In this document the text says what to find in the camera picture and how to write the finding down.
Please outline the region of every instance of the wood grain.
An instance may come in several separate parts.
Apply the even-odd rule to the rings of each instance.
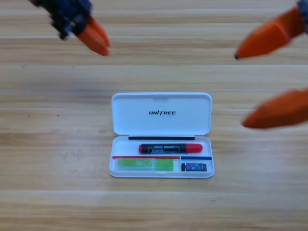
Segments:
[[[0,230],[306,231],[307,124],[249,130],[259,103],[307,85],[307,36],[236,61],[293,0],[93,0],[110,57],[63,42],[46,12],[0,0]],[[111,97],[206,92],[215,174],[116,179]]]

